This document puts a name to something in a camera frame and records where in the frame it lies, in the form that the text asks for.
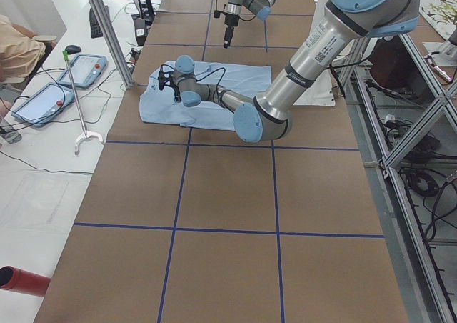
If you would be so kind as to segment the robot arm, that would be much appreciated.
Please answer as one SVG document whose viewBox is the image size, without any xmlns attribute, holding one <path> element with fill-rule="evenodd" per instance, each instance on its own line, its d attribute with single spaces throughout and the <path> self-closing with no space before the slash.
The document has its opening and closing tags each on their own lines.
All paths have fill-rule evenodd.
<svg viewBox="0 0 457 323">
<path fill-rule="evenodd" d="M 221 85 L 198 83 L 194 61 L 180 56 L 173 71 L 159 72 L 159 88 L 174 90 L 186 107 L 211 101 L 233 113 L 236 134 L 245 142 L 280 139 L 291 129 L 290 109 L 354 39 L 413 31 L 420 0 L 328 0 L 323 18 L 266 91 L 254 98 Z"/>
<path fill-rule="evenodd" d="M 226 30 L 224 32 L 224 48 L 231 45 L 234 29 L 238 26 L 241 18 L 241 9 L 244 7 L 250 11 L 255 18 L 265 21 L 271 13 L 272 6 L 278 0 L 228 0 L 224 4 L 220 14 L 224 15 Z"/>
</svg>

